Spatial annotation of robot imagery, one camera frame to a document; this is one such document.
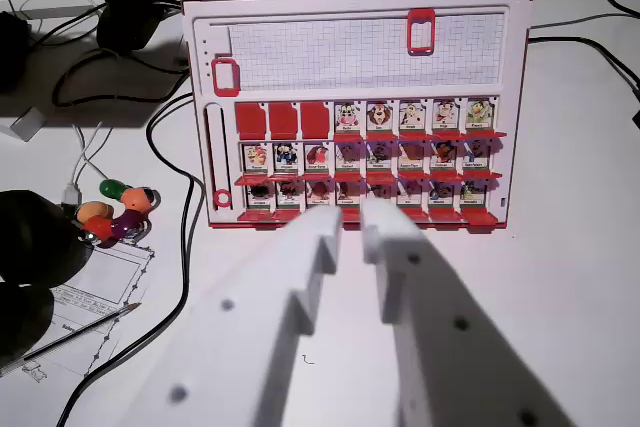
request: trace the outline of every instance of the guess who game board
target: guess who game board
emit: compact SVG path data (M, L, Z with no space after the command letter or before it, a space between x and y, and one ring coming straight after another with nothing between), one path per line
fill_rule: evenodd
M212 227L504 227L530 0L185 2Z

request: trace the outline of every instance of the red frame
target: red frame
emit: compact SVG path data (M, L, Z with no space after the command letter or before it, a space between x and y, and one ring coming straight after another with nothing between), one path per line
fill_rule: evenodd
M426 47L414 47L413 45L411 45L411 30L413 29L413 24L424 23L427 21L431 22L431 45L427 45ZM433 9L411 9L409 11L409 15L407 16L407 49L409 49L409 53L432 53L435 45L436 11Z
M216 65L230 64L233 75L233 87L218 87L216 79ZM231 57L218 57L211 62L211 75L213 76L213 91L218 97L237 97L240 93L240 66Z

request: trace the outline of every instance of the paper sheet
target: paper sheet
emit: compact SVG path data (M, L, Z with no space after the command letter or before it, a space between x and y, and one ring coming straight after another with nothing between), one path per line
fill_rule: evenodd
M407 19L352 19L230 25L242 90L494 84L504 14L436 19L434 52L409 55ZM414 24L413 42L431 43Z
M148 287L152 258L152 251L124 243L106 250L95 249L78 274L52 289L53 319L32 350L140 301ZM112 356L120 336L119 324L126 321L124 317L104 324L0 378L0 424L55 425L82 378Z

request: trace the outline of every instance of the white tabletop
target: white tabletop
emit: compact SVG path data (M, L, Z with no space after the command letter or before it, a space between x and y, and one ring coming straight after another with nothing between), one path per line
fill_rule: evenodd
M620 1L640 8L640 0ZM604 0L535 2L536 23L611 11ZM637 22L606 18L533 31L532 36L584 35L602 42L640 72ZM175 17L158 31L151 48L179 38ZM63 59L52 68L57 69L53 79L77 53L61 48L39 55ZM154 74L144 75L149 80ZM49 91L50 81L45 83L43 89ZM179 93L189 88L185 85ZM76 120L95 125L95 119L104 117L107 125L123 125L130 111L114 117L106 113L110 108L109 102L89 106ZM639 109L627 84L593 49L530 46L507 229L490 235L427 232L580 426L632 426L640 416L640 328L635 317L640 307L640 130L631 121ZM140 117L148 117L149 110L141 112ZM156 251L151 264L154 282L143 307L127 319L121 347L155 325L178 300L179 220L187 186L155 159L143 123L134 117L126 128L114 130L95 158L107 175L154 187L163 199L143 242ZM160 124L156 139L170 160L200 175L191 107ZM0 190L30 189L57 202L77 154L75 136L62 121L26 144L0 137L0 167L11 173L0 176ZM85 199L100 198L98 183L87 169L80 180ZM279 231L212 230L202 215L193 244L192 300L238 265L252 246L273 235ZM380 323L377 312L374 271L361 260L359 233L345 232L338 273L325 281L317 332L299 346L285 427L396 427L395 349L392 332ZM180 323L181 319L143 353L91 386L68 425L115 425ZM302 354L315 365L302 362Z

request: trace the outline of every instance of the character card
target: character card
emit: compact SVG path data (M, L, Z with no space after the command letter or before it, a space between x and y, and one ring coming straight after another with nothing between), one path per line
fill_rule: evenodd
M424 144L400 142L398 170L423 170Z
M329 183L326 181L306 182L307 206L329 204Z
M276 182L276 207L279 209L299 209L300 183L296 181Z
M429 205L439 207L453 206L453 184L450 182L431 182Z
M424 107L419 100L400 102L400 130L424 130Z
M469 99L465 122L467 130L491 129L493 127L495 106L487 98Z
M465 142L463 169L488 169L491 146L486 139L473 139Z
M367 130L389 131L393 125L393 110L386 102L369 102L367 104Z
M267 148L267 144L242 145L245 172L267 172Z
M433 155L430 167L432 170L452 170L456 168L456 146L451 140L433 142Z
M269 209L269 196L271 194L268 184L248 185L247 209Z
M304 169L306 172L329 171L329 143L304 144Z
M336 189L337 205L360 205L360 182L340 182Z
M370 142L367 144L367 170L391 169L391 143Z
M360 109L354 102L336 102L336 132L360 131Z
M336 171L359 171L361 146L360 142L336 144Z
M401 179L398 182L398 205L416 206L422 204L422 182L420 180Z
M460 188L460 207L484 206L487 184L484 180L465 180Z
M276 172L298 172L298 150L291 142L273 144Z
M391 184L370 184L367 197L375 197L376 199L390 199L391 188Z
M431 127L434 131L458 129L460 106L454 99L433 101L433 118Z

